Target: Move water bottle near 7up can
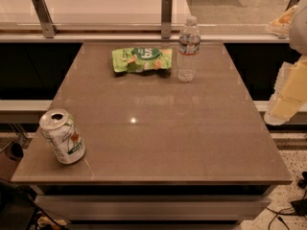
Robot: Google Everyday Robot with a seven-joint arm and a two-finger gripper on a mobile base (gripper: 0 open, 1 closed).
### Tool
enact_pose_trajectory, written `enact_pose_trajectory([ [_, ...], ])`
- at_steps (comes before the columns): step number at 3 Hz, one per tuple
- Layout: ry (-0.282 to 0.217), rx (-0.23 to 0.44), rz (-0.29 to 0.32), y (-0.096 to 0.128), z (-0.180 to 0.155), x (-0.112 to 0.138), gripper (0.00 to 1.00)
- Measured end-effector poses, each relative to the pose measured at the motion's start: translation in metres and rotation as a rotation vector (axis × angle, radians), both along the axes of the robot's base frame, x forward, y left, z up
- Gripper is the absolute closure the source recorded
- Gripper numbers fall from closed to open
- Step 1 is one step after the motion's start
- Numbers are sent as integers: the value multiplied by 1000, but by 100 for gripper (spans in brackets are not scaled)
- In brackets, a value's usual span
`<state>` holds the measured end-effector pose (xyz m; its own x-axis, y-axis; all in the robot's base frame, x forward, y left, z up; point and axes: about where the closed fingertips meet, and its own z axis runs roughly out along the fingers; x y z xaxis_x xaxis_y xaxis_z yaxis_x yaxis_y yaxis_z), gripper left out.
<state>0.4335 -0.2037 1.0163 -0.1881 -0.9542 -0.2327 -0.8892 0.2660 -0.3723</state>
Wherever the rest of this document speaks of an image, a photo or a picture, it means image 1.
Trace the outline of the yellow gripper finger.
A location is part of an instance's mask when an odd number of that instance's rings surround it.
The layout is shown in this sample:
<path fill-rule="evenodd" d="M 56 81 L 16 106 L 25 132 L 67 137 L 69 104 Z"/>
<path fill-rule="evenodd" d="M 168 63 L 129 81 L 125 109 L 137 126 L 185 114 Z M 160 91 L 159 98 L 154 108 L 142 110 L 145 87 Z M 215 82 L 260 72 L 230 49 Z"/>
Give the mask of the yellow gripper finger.
<path fill-rule="evenodd" d="M 289 35 L 291 19 L 296 10 L 296 5 L 284 11 L 266 27 L 266 31 L 275 35 Z"/>
<path fill-rule="evenodd" d="M 279 69 L 264 120 L 272 126 L 283 125 L 306 103 L 307 56 L 302 55 L 296 63 L 284 62 Z"/>

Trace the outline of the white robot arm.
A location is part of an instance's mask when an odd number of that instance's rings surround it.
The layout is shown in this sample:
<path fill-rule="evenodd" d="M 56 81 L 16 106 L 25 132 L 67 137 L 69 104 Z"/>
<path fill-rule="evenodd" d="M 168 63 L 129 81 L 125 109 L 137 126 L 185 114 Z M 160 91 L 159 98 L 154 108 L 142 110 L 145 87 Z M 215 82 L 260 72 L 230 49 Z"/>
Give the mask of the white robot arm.
<path fill-rule="evenodd" d="M 288 8 L 267 30 L 288 37 L 290 47 L 301 54 L 297 62 L 284 62 L 280 67 L 264 115 L 267 124 L 280 126 L 307 103 L 307 0 L 299 0 L 297 5 Z"/>

